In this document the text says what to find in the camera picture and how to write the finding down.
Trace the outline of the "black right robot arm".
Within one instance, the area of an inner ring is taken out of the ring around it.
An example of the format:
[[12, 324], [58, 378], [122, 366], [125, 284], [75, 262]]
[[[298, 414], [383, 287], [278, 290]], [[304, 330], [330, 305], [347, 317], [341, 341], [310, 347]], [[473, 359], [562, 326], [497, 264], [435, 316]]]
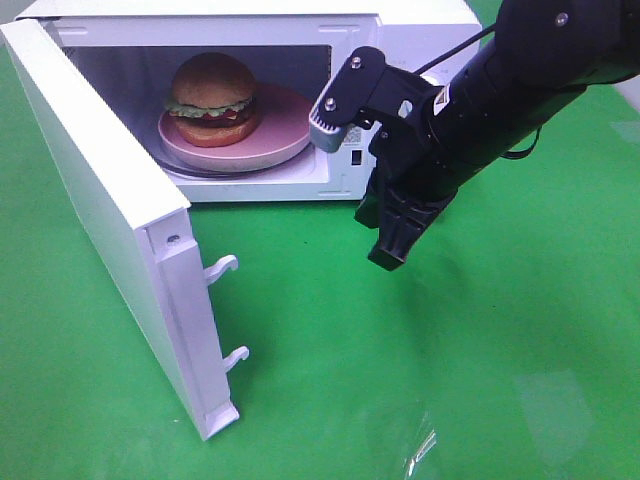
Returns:
[[369, 259], [401, 266], [458, 189], [594, 84], [639, 72], [635, 1], [506, 1], [493, 38], [444, 87], [386, 68], [363, 105], [380, 129], [356, 219]]

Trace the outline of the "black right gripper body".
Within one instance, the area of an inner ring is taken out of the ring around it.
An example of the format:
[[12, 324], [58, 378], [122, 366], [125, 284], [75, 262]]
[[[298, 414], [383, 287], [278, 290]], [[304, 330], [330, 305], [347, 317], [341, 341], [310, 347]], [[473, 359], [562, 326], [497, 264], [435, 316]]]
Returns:
[[450, 171], [429, 126], [442, 87], [387, 64], [364, 67], [358, 85], [363, 90], [358, 119], [381, 124], [369, 146], [376, 168], [367, 193], [381, 195], [390, 188], [406, 195], [451, 195]]

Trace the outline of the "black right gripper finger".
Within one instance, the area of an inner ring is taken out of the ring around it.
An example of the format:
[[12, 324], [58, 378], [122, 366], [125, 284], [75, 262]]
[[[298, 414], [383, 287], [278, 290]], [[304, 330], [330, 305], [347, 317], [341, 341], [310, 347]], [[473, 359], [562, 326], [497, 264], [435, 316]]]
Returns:
[[371, 171], [365, 193], [354, 213], [354, 219], [369, 229], [382, 225], [386, 183], [377, 167]]
[[453, 195], [437, 201], [422, 201], [399, 195], [388, 188], [382, 195], [368, 195], [378, 240], [368, 259], [387, 271], [404, 265], [408, 254], [422, 234], [449, 206]]

